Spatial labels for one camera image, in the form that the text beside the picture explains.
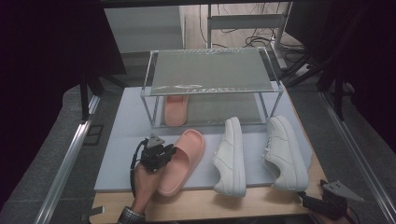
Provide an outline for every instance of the clear shoe rack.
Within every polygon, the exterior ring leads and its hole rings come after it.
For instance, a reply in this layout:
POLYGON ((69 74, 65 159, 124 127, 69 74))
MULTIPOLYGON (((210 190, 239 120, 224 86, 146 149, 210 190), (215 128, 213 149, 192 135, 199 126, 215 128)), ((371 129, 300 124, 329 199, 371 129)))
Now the clear shoe rack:
POLYGON ((164 99, 189 95, 185 126, 264 123, 284 91, 265 48, 154 50, 141 98, 152 127, 164 126, 164 99), (272 103, 264 94, 273 94, 272 103))

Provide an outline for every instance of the white sneaker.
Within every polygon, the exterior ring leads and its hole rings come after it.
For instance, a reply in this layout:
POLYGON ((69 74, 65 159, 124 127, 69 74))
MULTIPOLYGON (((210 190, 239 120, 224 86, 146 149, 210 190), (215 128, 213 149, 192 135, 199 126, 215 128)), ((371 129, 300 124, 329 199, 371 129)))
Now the white sneaker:
POLYGON ((215 192, 234 197, 245 197, 247 185, 242 131, 238 118, 227 119, 225 133, 218 150, 215 151, 212 162, 220 172, 220 181, 214 187, 215 192))
POLYGON ((266 168, 276 179, 273 187, 281 190, 304 191, 309 179, 297 137, 283 116, 268 119, 268 143, 263 156, 266 168))

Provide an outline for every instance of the gray carpet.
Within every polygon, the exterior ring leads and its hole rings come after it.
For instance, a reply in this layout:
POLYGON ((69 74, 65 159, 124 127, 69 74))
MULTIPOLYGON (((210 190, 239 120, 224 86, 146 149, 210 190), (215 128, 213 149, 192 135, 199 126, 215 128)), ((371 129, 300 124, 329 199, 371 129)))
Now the gray carpet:
MULTIPOLYGON (((142 77, 146 73, 144 64, 147 64, 148 58, 147 55, 138 56, 138 60, 134 57, 124 55, 128 76, 116 78, 130 86, 140 86, 142 77)), ((81 223, 81 215, 88 214, 92 207, 93 186, 122 96, 121 87, 105 79, 101 80, 105 92, 94 115, 90 136, 84 141, 50 223, 81 223)), ((316 77, 312 77, 297 87, 290 88, 289 92, 323 170, 330 181, 340 180, 365 199, 365 203, 350 202, 359 214, 361 223, 387 223, 316 91, 316 80, 316 77)), ((64 108, 29 170, 4 205, 0 214, 1 224, 34 222, 80 123, 79 102, 79 87, 65 93, 64 108)), ((344 99, 343 106, 346 124, 356 137, 378 178, 394 199, 396 178, 391 172, 396 168, 394 153, 359 116, 347 98, 344 99)), ((249 223, 252 220, 208 220, 191 223, 249 223)), ((258 223, 264 222, 285 223, 285 219, 258 221, 258 223)))

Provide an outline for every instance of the floor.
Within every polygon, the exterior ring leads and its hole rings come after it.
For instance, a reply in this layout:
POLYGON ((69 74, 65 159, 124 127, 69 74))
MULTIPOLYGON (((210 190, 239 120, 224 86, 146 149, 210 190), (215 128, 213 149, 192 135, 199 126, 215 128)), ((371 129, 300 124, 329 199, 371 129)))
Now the floor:
MULTIPOLYGON (((260 11, 273 13, 282 8, 282 5, 278 8, 278 4, 265 6, 263 4, 219 5, 221 14, 260 11)), ((207 8, 202 6, 201 13, 198 6, 184 7, 183 10, 187 24, 186 49, 205 48, 205 13, 207 8)), ((214 14, 217 10, 217 6, 213 6, 212 13, 214 14)), ((272 34, 269 29, 243 30, 231 33, 217 31, 213 33, 213 43, 226 47, 244 47, 246 39, 252 36, 253 32, 264 34, 265 37, 270 37, 272 34)), ((282 43, 299 45, 296 40, 287 34, 282 36, 282 43)), ((257 43, 256 46, 267 44, 264 41, 263 43, 257 43)), ((140 55, 124 54, 122 56, 127 69, 127 76, 116 78, 130 86, 141 86, 146 73, 145 64, 147 64, 148 55, 143 53, 140 55)), ((292 65, 292 62, 301 57, 302 54, 295 53, 289 56, 290 61, 287 61, 287 63, 292 65)), ((283 71, 276 67, 276 63, 274 63, 274 67, 276 73, 281 76, 283 71)), ((359 214, 361 223, 390 223, 379 207, 378 198, 375 197, 373 189, 367 184, 368 180, 362 175, 364 172, 357 165, 343 135, 337 130, 331 113, 324 104, 322 94, 316 90, 315 84, 318 81, 318 76, 311 77, 296 87, 288 88, 288 91, 313 149, 318 155, 320 164, 329 181, 340 180, 365 199, 365 203, 349 201, 350 206, 359 214)), ((90 131, 78 153, 64 189, 61 190, 59 202, 50 212, 49 223, 88 223, 86 216, 90 213, 92 207, 93 185, 122 96, 121 87, 104 78, 101 81, 105 87, 105 92, 100 96, 100 103, 92 120, 90 131)), ((394 200, 396 198, 396 177, 391 171, 396 169, 395 154, 360 116, 348 97, 344 97, 343 106, 346 118, 345 125, 352 133, 364 158, 370 164, 378 182, 381 183, 388 196, 394 200)), ((76 86, 64 94, 64 107, 35 160, 4 205, 0 214, 0 223, 35 222, 37 214, 46 200, 52 181, 56 177, 64 156, 75 137, 78 125, 81 123, 80 116, 79 86, 76 86)), ((267 223, 292 223, 290 222, 291 218, 272 217, 272 219, 266 219, 266 221, 268 221, 267 223)), ((265 220, 208 220, 191 223, 252 223, 254 221, 263 223, 265 220)))

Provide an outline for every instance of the pink slide sandal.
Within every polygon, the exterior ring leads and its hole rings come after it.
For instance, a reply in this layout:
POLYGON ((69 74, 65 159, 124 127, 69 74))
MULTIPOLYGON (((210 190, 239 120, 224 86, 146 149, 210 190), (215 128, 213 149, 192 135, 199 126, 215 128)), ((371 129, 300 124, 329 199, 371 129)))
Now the pink slide sandal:
POLYGON ((177 152, 166 165, 158 192, 163 196, 173 196, 184 186, 205 152, 202 135, 188 129, 175 142, 177 152))
POLYGON ((188 95, 171 95, 165 100, 165 124, 170 127, 181 126, 187 119, 188 95))

